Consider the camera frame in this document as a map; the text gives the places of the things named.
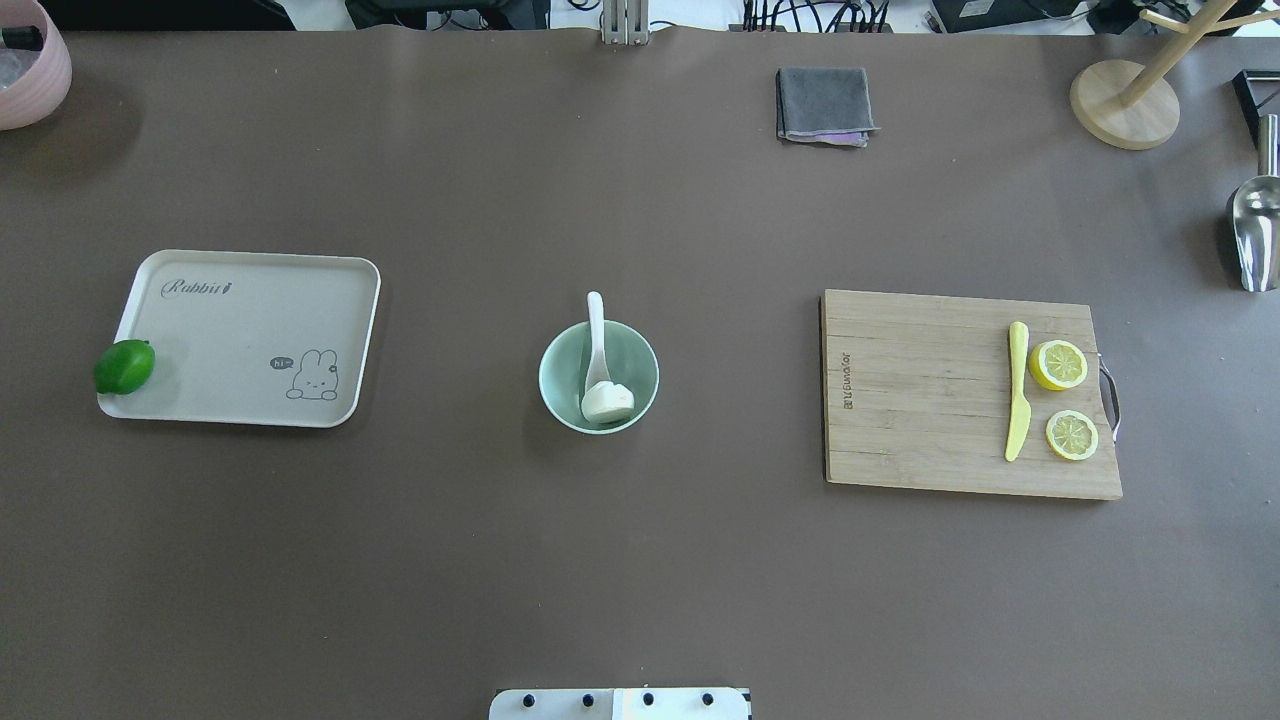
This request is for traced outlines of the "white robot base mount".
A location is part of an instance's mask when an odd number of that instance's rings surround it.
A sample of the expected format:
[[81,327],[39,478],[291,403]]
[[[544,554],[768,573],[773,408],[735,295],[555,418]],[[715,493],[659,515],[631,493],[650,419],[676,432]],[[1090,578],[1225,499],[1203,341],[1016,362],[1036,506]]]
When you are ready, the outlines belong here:
[[489,719],[751,719],[750,692],[736,687],[507,689]]

